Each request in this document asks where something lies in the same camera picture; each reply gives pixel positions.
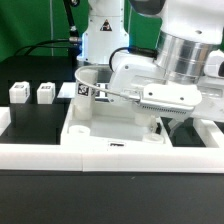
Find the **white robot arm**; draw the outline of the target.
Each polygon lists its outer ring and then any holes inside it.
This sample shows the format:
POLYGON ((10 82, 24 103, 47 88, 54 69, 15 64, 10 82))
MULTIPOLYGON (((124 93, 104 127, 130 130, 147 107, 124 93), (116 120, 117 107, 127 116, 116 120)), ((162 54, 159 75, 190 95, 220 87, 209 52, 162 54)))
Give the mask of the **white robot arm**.
POLYGON ((158 117, 171 129, 189 117, 224 123, 224 0, 129 1, 162 20, 156 48, 128 45, 124 0, 89 0, 82 57, 90 64, 75 73, 76 116, 92 118, 97 75, 110 70, 109 109, 133 111, 140 126, 152 128, 158 117))

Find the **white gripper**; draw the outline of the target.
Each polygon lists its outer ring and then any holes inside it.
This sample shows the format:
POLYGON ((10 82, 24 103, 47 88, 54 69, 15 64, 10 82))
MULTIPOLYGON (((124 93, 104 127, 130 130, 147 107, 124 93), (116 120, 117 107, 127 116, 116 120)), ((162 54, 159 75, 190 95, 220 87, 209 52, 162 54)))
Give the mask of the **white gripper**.
MULTIPOLYGON (((202 94, 202 101, 189 117, 224 122, 224 78, 208 75, 197 77, 169 71, 158 66, 152 58, 128 53, 114 56, 111 70, 109 101, 116 106, 132 108, 132 104, 140 100, 140 93, 148 84, 196 85, 202 94)), ((183 121, 172 119, 168 123, 169 137, 182 124, 183 121)), ((157 118, 151 116, 150 132, 155 133, 158 127, 157 118)))

